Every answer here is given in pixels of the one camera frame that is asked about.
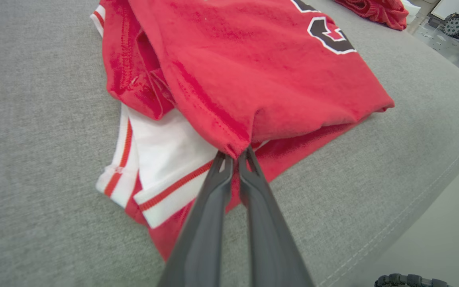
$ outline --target black number print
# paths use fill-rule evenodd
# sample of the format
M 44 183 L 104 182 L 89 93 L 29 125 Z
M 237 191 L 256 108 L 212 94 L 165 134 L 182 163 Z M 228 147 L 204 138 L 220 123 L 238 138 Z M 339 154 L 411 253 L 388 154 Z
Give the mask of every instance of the black number print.
M 301 13 L 319 12 L 317 9 L 302 2 L 301 0 L 291 0 L 295 7 Z M 346 38 L 341 29 L 331 30 L 327 27 L 327 19 L 325 16 L 313 17 L 308 27 L 308 33 L 320 40 L 326 49 L 329 49 L 337 55 L 348 54 L 355 51 L 350 41 Z

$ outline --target red fabric pile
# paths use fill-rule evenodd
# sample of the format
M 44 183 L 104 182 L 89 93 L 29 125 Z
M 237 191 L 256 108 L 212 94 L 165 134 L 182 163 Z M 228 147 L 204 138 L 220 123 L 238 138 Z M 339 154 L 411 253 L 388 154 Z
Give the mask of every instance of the red fabric pile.
M 362 18 L 386 24 L 392 29 L 402 31 L 406 28 L 408 11 L 400 0 L 335 0 Z
M 256 153 L 269 181 L 394 106 L 334 21 L 300 0 L 101 4 L 109 93 L 154 120 L 177 108 L 233 158 L 264 144 Z M 165 259 L 189 210 L 150 230 Z

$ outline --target white stripe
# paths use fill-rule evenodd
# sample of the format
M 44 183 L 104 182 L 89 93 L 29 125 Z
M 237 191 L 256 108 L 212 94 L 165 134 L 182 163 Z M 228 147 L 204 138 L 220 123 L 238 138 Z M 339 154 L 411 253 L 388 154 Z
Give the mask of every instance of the white stripe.
M 139 158 L 137 155 L 135 140 L 132 137 L 127 164 L 125 165 L 125 168 L 122 169 L 122 177 L 118 180 L 118 183 L 111 194 L 111 199 L 121 207 L 125 208 L 129 202 L 129 198 L 131 197 L 135 186 L 135 180 L 138 177 L 138 170 Z
M 104 21 L 106 20 L 106 8 L 104 8 L 102 5 L 99 5 L 97 9 L 95 9 L 95 11 L 97 11 L 98 14 L 100 14 Z
M 155 121 L 126 108 L 139 154 L 143 190 L 137 196 L 138 204 L 202 167 L 217 153 L 217 149 L 204 140 L 177 109 Z
M 145 210 L 143 215 L 150 227 L 158 227 L 173 214 L 194 200 L 198 195 L 207 174 L 208 171 L 193 178 L 186 184 L 179 187 L 176 191 L 172 192 L 169 196 L 161 200 L 158 204 L 155 204 L 150 209 Z M 134 200 L 138 204 L 140 203 L 138 194 L 134 196 Z
M 106 21 L 106 9 L 102 7 L 102 5 L 99 5 L 95 11 L 98 12 L 98 14 L 102 17 L 104 21 Z M 93 13 L 90 15 L 90 19 L 93 21 L 93 24 L 95 24 L 95 27 L 97 28 L 97 31 L 100 33 L 100 36 L 104 36 L 104 27 L 102 27 L 102 23 L 100 23 L 100 20 L 98 20 L 98 17 Z
M 100 175 L 97 182 L 95 183 L 95 188 L 104 193 L 109 181 L 113 177 L 113 174 L 116 173 L 120 162 L 122 161 L 122 155 L 124 154 L 125 149 L 125 139 L 127 136 L 127 125 L 129 122 L 129 113 L 122 109 L 120 113 L 120 129 L 118 130 L 118 140 L 116 140 L 116 151 L 113 155 L 113 160 L 110 165 L 104 169 L 104 173 Z

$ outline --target wheel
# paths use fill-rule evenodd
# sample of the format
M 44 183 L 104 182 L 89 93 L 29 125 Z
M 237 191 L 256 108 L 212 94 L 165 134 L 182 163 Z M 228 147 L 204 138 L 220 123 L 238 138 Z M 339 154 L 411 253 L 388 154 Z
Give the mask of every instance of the wheel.
M 442 23 L 442 31 L 448 36 L 456 36 L 459 34 L 459 16 L 455 16 L 445 20 Z
M 459 16 L 458 13 L 452 13 L 451 15 L 447 16 L 445 19 L 444 19 L 444 22 L 449 20 L 450 18 L 453 18 L 453 17 L 456 17 L 456 16 Z
M 438 279 L 426 279 L 421 276 L 408 274 L 401 275 L 398 273 L 390 274 L 389 276 L 380 276 L 375 281 L 375 287 L 450 287 L 447 282 Z

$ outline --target gray fabric surface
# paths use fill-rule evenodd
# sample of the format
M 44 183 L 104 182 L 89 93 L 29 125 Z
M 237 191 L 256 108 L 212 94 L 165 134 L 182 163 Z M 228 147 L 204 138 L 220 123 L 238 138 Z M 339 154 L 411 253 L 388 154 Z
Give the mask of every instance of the gray fabric surface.
M 272 183 L 313 278 L 344 286 L 459 171 L 459 70 L 407 33 L 312 4 L 397 104 Z M 96 5 L 0 0 L 0 286 L 150 286 L 164 266 L 146 230 L 94 189 L 120 112 Z M 240 206 L 226 216 L 224 286 L 248 285 L 246 236 Z

